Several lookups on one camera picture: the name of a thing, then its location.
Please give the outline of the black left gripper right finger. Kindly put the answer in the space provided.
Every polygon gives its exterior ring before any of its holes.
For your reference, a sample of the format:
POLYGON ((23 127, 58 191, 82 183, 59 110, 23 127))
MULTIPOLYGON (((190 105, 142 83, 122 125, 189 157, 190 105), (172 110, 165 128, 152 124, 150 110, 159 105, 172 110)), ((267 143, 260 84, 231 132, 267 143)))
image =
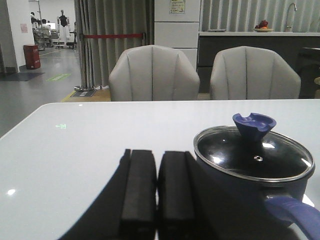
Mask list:
POLYGON ((163 154, 157 187, 160 240, 218 239, 196 213, 185 152, 166 151, 163 154))

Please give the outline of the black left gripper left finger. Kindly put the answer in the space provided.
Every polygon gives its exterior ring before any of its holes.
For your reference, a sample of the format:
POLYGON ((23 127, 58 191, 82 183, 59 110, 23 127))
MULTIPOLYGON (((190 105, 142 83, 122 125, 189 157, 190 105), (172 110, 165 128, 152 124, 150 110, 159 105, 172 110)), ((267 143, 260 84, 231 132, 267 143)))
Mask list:
POLYGON ((154 239, 156 188, 153 153, 126 149, 111 179, 61 239, 154 239))

